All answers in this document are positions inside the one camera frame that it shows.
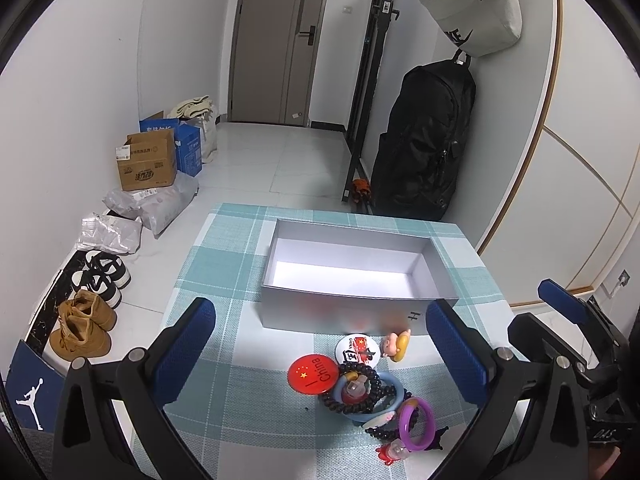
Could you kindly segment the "grey open storage box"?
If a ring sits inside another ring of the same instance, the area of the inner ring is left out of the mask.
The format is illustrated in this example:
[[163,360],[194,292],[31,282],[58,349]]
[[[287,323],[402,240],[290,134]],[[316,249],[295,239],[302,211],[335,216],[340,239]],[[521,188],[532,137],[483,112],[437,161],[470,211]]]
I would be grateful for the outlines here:
[[278,220],[258,316],[274,330],[423,336],[435,300],[459,293],[434,238]]

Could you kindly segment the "red hair clip charm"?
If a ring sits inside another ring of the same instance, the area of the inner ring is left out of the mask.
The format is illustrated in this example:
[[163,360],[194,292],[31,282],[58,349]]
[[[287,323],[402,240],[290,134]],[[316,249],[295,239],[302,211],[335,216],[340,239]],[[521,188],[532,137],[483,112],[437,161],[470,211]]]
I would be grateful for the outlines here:
[[400,439],[388,442],[375,449],[378,459],[385,465],[390,466],[394,463],[401,462],[409,457],[410,451],[406,448],[405,443]]

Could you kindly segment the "silver plastic parcel bag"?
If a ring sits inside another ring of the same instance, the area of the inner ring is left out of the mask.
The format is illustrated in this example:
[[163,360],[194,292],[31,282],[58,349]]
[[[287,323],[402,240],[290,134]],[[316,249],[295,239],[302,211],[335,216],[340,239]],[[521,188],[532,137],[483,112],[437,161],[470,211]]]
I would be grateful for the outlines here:
[[132,255],[141,244],[143,224],[109,214],[92,214],[83,218],[76,240],[77,250],[100,250],[113,255]]

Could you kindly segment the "beige tote bag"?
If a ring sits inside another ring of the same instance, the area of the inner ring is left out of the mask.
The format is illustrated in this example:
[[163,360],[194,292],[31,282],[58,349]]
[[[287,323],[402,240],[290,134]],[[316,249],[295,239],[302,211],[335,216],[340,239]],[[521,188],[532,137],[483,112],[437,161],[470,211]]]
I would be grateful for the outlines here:
[[218,148],[217,119],[218,108],[209,96],[200,96],[183,101],[168,114],[168,118],[177,118],[190,126],[200,129],[202,161],[211,162]]

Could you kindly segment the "teal plaid tablecloth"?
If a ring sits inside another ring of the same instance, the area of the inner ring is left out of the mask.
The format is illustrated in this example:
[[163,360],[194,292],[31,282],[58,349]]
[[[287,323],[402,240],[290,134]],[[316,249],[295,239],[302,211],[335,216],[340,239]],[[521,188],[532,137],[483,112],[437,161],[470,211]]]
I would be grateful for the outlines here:
[[183,442],[215,479],[425,479],[472,420],[428,337],[384,370],[431,404],[444,430],[438,450],[393,465],[374,439],[313,396],[292,390],[290,365],[306,354],[330,356],[333,335],[266,330],[257,316],[267,252],[280,219],[370,228],[434,240],[458,294],[457,315],[493,346],[508,341],[512,311],[461,231],[446,223],[392,220],[346,212],[221,204],[207,216],[175,282],[166,325],[193,299],[209,299],[216,325],[178,400],[166,413]]

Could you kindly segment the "blue cardboard box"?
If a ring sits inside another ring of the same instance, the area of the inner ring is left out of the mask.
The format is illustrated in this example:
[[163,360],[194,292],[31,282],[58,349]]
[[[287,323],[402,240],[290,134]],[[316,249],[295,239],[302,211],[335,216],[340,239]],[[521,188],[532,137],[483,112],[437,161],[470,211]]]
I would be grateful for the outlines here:
[[201,130],[179,118],[149,117],[139,122],[141,132],[174,130],[177,170],[196,177],[202,170]]

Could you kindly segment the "grey plastic parcel bag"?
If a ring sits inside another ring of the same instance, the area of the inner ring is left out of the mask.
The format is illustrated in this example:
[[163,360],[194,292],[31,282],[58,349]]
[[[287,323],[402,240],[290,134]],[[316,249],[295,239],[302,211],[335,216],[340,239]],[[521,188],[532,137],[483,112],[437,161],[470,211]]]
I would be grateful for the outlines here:
[[178,171],[172,185],[134,192],[111,190],[105,195],[103,203],[122,218],[139,219],[145,229],[159,238],[189,206],[199,188],[197,178]]

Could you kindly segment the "white red round badge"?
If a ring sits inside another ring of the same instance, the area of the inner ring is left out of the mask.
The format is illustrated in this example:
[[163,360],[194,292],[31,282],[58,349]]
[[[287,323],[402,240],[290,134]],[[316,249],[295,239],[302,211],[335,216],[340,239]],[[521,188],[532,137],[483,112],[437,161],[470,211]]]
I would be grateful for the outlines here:
[[381,359],[378,343],[365,334],[343,337],[335,346],[334,358],[338,364],[359,363],[375,368]]

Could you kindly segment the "brown suede boots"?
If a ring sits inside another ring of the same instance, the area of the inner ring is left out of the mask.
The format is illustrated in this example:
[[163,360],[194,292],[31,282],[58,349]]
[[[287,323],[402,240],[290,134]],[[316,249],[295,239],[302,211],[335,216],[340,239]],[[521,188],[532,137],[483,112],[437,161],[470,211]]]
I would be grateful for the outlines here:
[[112,348],[115,311],[97,294],[81,289],[58,306],[58,329],[49,337],[54,353],[67,362],[102,358]]

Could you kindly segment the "black backpack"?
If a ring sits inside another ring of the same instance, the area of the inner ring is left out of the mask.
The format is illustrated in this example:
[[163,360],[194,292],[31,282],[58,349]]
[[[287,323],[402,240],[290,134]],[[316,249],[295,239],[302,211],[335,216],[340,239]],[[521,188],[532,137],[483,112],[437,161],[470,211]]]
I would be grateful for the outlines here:
[[476,83],[471,57],[416,66],[402,78],[378,139],[371,208],[382,216],[442,220],[456,190]]

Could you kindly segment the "orange black small tool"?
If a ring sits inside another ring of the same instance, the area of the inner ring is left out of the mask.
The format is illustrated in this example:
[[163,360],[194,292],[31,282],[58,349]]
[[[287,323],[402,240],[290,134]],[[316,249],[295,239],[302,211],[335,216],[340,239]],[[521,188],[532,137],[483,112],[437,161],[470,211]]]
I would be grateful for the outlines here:
[[371,200],[371,188],[367,179],[359,178],[352,181],[350,197],[355,203],[367,203]]

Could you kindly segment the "white Nike bag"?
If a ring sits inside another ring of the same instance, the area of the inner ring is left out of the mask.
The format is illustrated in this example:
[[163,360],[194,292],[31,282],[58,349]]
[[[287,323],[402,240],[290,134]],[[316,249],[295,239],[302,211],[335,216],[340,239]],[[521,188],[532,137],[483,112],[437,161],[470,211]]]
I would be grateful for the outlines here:
[[472,58],[509,49],[520,40],[520,0],[419,0],[445,36]]

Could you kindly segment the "black white sneakers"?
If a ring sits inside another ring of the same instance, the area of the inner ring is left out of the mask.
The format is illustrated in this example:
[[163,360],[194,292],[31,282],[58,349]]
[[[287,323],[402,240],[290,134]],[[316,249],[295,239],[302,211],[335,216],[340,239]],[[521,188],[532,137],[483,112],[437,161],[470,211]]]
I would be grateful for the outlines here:
[[122,290],[131,282],[131,275],[118,255],[89,250],[85,253],[84,266],[72,274],[70,281],[74,292],[93,292],[116,309],[122,302]]

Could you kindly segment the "red China flag badge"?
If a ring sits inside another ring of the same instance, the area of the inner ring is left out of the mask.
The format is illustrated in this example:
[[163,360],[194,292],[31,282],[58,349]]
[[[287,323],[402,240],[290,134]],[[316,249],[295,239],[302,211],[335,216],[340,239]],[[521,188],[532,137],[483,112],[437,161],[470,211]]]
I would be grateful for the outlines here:
[[337,364],[322,354],[307,354],[288,368],[288,385],[296,392],[318,396],[331,390],[340,378]]

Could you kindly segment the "blue Jordan shoe box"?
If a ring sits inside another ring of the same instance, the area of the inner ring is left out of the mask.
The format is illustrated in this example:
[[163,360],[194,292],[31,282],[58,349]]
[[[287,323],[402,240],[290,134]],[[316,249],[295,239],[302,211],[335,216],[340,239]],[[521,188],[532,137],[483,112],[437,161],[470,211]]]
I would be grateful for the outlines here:
[[6,394],[23,428],[53,434],[65,378],[20,340],[12,358]]

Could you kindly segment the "black metal stand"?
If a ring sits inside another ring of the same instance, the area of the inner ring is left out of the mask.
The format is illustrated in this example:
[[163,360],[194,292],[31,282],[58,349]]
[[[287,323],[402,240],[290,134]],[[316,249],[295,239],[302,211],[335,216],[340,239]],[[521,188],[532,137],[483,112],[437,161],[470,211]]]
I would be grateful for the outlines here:
[[378,72],[382,63],[385,39],[390,23],[397,21],[398,16],[399,11],[394,8],[394,0],[371,0],[346,131],[350,161],[342,193],[343,203],[349,200],[352,180],[356,174],[363,174],[360,159],[364,140],[366,140],[375,88],[378,83]]

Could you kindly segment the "grey room door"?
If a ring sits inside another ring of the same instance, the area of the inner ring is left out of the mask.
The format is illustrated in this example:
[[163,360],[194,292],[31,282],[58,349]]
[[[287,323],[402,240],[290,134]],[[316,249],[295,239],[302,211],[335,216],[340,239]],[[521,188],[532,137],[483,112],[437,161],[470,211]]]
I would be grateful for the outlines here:
[[228,118],[305,127],[326,0],[239,0]]

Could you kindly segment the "brown cardboard box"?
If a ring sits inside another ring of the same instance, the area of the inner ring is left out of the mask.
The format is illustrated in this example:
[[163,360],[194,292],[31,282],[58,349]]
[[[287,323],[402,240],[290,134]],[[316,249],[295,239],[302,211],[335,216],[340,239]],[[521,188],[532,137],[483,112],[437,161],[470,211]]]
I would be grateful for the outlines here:
[[126,192],[172,185],[177,173],[174,130],[130,134],[116,148],[115,158],[120,185]]

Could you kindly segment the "pink yellow cartoon figurine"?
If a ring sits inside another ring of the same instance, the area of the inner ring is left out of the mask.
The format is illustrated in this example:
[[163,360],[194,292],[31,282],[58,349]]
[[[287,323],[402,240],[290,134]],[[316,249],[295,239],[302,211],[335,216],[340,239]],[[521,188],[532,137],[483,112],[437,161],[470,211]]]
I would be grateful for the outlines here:
[[404,330],[398,334],[387,334],[381,344],[382,355],[393,362],[400,362],[407,353],[410,338],[411,330]]

